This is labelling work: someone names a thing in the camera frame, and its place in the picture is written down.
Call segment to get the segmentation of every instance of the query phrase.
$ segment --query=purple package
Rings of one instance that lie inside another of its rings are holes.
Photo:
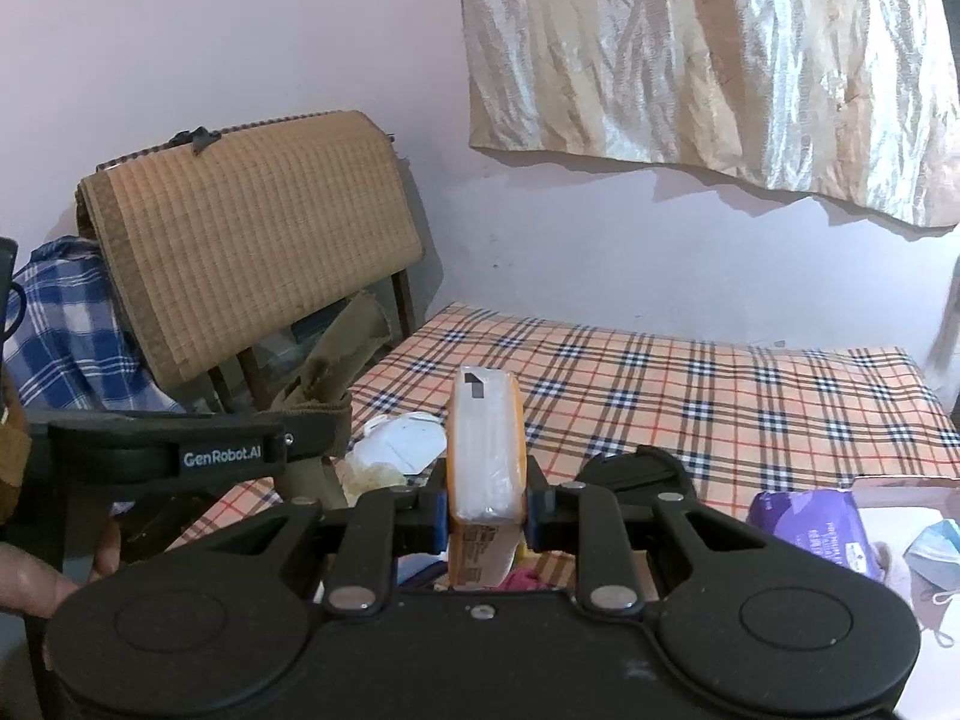
[[[759,493],[747,522],[858,574],[882,578],[853,494],[846,490]]]

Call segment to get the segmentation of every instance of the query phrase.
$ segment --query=black strap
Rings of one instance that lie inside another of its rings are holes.
[[[3,331],[3,338],[0,338],[0,341],[8,341],[12,338],[13,333],[16,333],[23,324],[23,317],[27,316],[27,293],[16,281],[11,282],[10,289],[19,298],[19,305],[16,307],[16,318],[13,319],[13,324]]]
[[[165,145],[172,148],[173,146],[186,146],[188,143],[193,143],[193,153],[199,154],[208,146],[219,141],[220,138],[222,138],[222,135],[219,132],[210,132],[206,127],[197,127],[193,132],[188,129],[181,130]]]

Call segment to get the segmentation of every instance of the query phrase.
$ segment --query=circular pad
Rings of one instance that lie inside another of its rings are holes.
[[[195,590],[167,590],[134,598],[114,619],[119,637],[152,653],[179,653],[213,640],[227,624],[227,609]]]
[[[906,604],[819,557],[796,555],[800,573],[760,552],[707,560],[661,602],[656,637],[673,664],[718,698],[776,716],[896,699],[920,644]]]
[[[781,650],[813,652],[846,638],[853,618],[832,596],[804,587],[776,587],[757,593],[740,608],[752,635]]]
[[[227,554],[173,567],[130,566],[56,612],[50,656],[78,701],[125,715],[216,712],[293,664],[306,642],[306,606],[280,580]]]

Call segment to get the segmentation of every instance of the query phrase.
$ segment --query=chair backrest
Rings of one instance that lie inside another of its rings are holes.
[[[357,111],[103,167],[78,200],[162,388],[422,256],[390,139]]]

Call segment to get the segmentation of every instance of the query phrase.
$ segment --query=pink cloth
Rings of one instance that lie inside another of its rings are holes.
[[[533,568],[517,568],[507,574],[507,578],[501,581],[497,588],[508,592],[517,592],[518,590],[546,590],[549,584],[541,581]]]

